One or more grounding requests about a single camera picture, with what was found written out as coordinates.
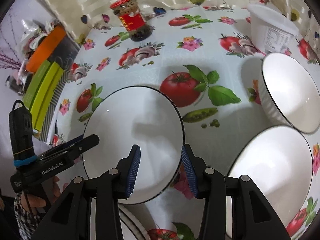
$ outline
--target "blue rubber band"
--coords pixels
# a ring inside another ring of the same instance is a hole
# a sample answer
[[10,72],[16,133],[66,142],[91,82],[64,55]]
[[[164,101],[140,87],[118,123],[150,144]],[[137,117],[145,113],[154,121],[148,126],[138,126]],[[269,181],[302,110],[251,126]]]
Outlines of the blue rubber band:
[[37,158],[38,158],[37,155],[33,155],[32,157],[27,158],[25,160],[14,160],[13,164],[15,167],[21,167],[23,165],[28,165],[28,164],[34,162]]

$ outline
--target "white plate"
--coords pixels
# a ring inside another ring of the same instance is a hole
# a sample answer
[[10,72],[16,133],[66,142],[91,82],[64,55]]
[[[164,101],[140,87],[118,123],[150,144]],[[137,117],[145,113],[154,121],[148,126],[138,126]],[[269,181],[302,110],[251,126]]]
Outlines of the white plate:
[[130,153],[141,148],[134,191],[119,203],[137,204],[160,194],[175,176],[184,143],[181,116],[158,90],[134,86],[109,95],[94,111],[84,137],[97,134],[100,143],[83,154],[89,179],[99,177]]
[[[257,135],[234,163],[229,177],[248,175],[286,226],[303,205],[312,179],[312,155],[305,138],[288,126]],[[227,234],[232,235],[232,204],[227,197]]]
[[[124,206],[119,205],[120,223],[124,240],[150,240],[145,228]],[[91,202],[90,240],[96,239],[96,200]]]
[[295,59],[271,53],[259,78],[261,105],[270,121],[313,133],[320,124],[320,95],[310,74]]

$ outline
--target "tablecloth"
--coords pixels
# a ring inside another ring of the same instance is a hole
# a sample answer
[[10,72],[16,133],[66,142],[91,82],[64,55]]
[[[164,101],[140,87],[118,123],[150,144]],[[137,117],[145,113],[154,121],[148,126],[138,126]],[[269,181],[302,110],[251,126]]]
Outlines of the tablecloth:
[[[92,112],[109,94],[131,85],[146,85],[164,92],[178,107],[186,143],[193,152],[227,175],[246,144],[271,126],[258,91],[265,55],[249,38],[249,12],[245,8],[184,8],[158,15],[149,24],[153,34],[142,42],[128,39],[122,27],[91,30],[60,96],[57,140],[64,142],[83,134]],[[298,60],[320,86],[319,64],[304,39],[292,40],[286,54]],[[185,87],[172,85],[172,78],[184,79]],[[213,114],[203,119],[201,113],[206,108]],[[309,220],[300,225],[295,238],[320,207],[320,181],[316,177],[319,133],[305,135],[314,149],[314,176],[301,208],[308,207]],[[74,167],[59,176],[64,187],[75,176],[86,178],[83,163],[76,160]],[[203,207],[204,200],[191,194],[183,167],[161,195],[127,206],[149,230],[152,240],[196,239]]]

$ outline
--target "human hand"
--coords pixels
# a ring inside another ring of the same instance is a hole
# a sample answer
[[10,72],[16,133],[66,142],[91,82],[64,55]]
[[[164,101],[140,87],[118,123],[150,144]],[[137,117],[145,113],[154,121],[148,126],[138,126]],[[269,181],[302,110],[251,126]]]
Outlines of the human hand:
[[[53,177],[53,202],[55,202],[57,200],[57,198],[61,195],[61,192],[60,192],[60,189],[59,189],[59,186],[57,184],[57,182],[59,181],[60,179],[57,177],[57,176],[54,176]],[[41,208],[41,207],[45,207],[46,206],[46,202],[44,199],[40,198],[40,197],[37,197],[37,196],[34,196],[34,195],[30,195],[30,194],[27,194],[27,197],[28,197],[28,200],[29,200],[29,204],[30,204],[30,208],[31,208],[31,211],[34,215],[37,214],[37,210],[36,208]],[[27,204],[27,200],[26,200],[26,197],[24,195],[24,193],[22,193],[21,195],[21,205],[23,207],[23,209],[29,213],[30,210],[28,208],[28,204]]]

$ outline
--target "pea pod print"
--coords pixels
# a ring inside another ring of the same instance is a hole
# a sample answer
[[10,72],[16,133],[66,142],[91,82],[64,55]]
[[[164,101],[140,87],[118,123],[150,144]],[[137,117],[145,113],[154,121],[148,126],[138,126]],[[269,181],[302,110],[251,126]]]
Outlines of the pea pod print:
[[184,122],[193,123],[193,122],[200,122],[210,116],[213,116],[218,112],[218,109],[215,107],[211,108],[203,108],[199,110],[192,111],[190,113],[185,114],[182,117]]
[[79,118],[79,122],[84,122],[85,120],[89,119],[91,117],[93,113],[87,113],[87,114],[84,114],[82,115],[80,118]]

